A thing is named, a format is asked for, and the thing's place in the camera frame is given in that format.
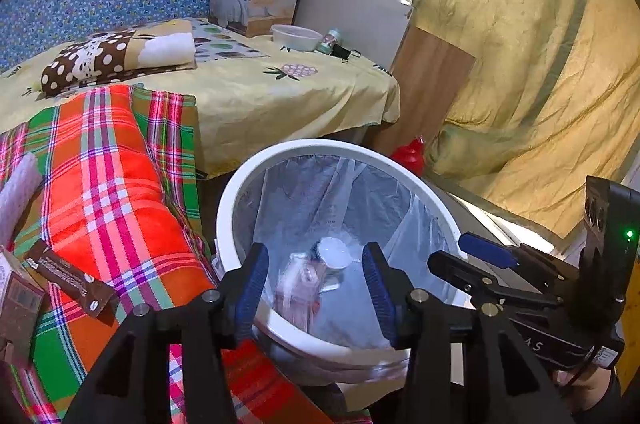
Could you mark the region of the right hand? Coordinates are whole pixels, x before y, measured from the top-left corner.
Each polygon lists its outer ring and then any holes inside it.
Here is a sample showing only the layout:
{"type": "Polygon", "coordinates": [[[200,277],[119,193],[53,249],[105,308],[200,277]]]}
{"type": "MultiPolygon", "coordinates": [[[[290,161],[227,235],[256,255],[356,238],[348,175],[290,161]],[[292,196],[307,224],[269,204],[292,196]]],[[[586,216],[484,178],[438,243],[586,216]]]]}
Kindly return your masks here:
{"type": "Polygon", "coordinates": [[[578,370],[554,371],[552,381],[562,392],[562,399],[570,408],[570,412],[578,413],[594,408],[617,382],[614,370],[588,366],[584,373],[578,370]]]}

